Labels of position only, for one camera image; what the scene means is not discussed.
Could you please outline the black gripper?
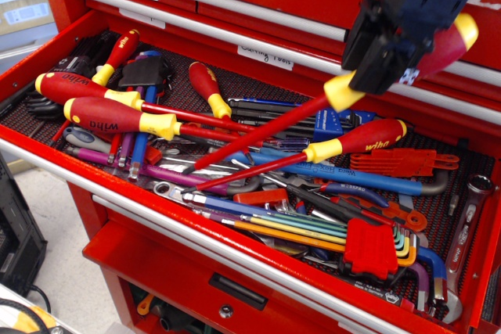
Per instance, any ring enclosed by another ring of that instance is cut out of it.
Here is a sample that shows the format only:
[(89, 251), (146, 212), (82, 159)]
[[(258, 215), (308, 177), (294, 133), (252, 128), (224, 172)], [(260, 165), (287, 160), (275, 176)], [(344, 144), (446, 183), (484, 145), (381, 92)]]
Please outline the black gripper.
[(350, 89), (381, 95), (460, 58), (476, 41), (468, 0), (362, 0), (342, 58)]

